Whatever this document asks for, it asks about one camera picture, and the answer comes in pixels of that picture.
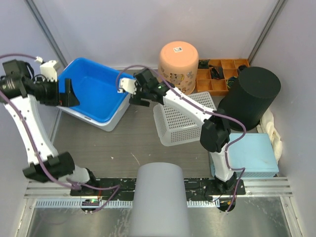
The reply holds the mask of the orange plastic container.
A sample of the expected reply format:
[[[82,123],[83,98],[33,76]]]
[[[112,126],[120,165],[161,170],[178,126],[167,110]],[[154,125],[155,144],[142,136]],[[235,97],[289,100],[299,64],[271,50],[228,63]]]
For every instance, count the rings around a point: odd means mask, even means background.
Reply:
[[[185,41],[173,41],[160,51],[158,72],[182,93],[191,94],[196,86],[199,55],[196,48]]]

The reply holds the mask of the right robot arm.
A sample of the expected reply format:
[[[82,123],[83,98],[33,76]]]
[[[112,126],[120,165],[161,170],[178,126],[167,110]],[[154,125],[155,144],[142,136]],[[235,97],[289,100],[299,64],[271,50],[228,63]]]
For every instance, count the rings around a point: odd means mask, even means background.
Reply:
[[[230,141],[230,125],[223,118],[224,111],[214,111],[204,107],[182,93],[170,82],[160,82],[149,69],[134,75],[130,102],[134,105],[149,106],[150,101],[173,108],[201,127],[200,144],[211,153],[215,167],[214,179],[217,190],[228,194],[236,185],[237,175],[228,168],[228,153],[225,151]]]

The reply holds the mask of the light blue perforated basket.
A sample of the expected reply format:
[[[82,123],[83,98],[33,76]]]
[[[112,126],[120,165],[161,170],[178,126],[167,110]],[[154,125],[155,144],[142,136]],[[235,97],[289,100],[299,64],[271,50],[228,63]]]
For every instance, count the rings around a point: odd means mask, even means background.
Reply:
[[[248,178],[270,178],[279,173],[278,164],[269,136],[264,133],[247,133],[229,149],[229,164],[245,168]]]

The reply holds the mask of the blue plastic basket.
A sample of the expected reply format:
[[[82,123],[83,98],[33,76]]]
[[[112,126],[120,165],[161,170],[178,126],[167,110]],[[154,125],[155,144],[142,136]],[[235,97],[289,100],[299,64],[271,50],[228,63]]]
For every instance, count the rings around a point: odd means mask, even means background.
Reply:
[[[129,105],[129,94],[117,92],[118,75],[118,70],[89,59],[75,59],[58,76],[59,90],[64,93],[65,80],[71,79],[74,94],[80,104],[59,108],[94,125],[107,125],[121,107]]]

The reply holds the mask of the white plastic tub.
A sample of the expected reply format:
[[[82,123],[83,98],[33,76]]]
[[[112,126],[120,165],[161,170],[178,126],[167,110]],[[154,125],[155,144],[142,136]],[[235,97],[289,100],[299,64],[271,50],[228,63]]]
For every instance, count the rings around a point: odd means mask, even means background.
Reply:
[[[130,95],[127,95],[126,98],[121,103],[121,105],[119,106],[119,108],[117,109],[117,111],[114,113],[114,115],[108,122],[97,122],[87,116],[80,114],[79,112],[74,111],[71,108],[61,107],[61,106],[58,106],[57,108],[101,130],[110,132],[114,130],[114,128],[116,127],[116,125],[118,124],[118,122],[120,121],[124,113],[126,112],[127,108],[129,107],[129,98],[130,98]]]

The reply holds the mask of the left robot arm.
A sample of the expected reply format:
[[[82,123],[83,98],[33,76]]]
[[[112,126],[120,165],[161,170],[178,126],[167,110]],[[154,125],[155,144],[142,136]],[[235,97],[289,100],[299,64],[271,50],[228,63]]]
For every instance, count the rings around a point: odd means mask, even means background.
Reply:
[[[75,165],[70,153],[59,153],[49,139],[38,112],[38,104],[72,107],[79,105],[71,79],[65,79],[65,92],[59,91],[59,62],[36,57],[40,73],[21,60],[2,64],[0,102],[13,118],[27,152],[26,178],[41,183],[54,182],[88,196],[95,195],[99,184],[87,168]]]

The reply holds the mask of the grey plastic container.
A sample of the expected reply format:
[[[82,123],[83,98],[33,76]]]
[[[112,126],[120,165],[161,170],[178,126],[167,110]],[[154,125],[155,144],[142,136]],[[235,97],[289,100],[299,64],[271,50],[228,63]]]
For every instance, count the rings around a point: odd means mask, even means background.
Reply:
[[[138,169],[128,235],[191,236],[181,167],[154,162]]]

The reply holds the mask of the white translucent basket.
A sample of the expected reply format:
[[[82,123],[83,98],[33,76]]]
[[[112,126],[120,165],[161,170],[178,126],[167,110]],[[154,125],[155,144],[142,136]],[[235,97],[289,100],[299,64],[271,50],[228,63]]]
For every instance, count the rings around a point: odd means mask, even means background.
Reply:
[[[154,120],[161,143],[174,146],[198,141],[201,127],[211,117],[205,111],[216,110],[209,92],[184,95],[169,90],[164,105],[154,106]]]

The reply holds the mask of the large black container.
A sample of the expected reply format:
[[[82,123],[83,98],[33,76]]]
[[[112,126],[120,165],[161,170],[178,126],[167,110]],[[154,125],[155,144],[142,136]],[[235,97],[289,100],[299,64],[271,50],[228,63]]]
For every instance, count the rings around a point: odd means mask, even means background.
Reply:
[[[273,72],[262,67],[248,67],[240,72],[218,108],[249,131],[259,124],[280,90],[280,80]]]

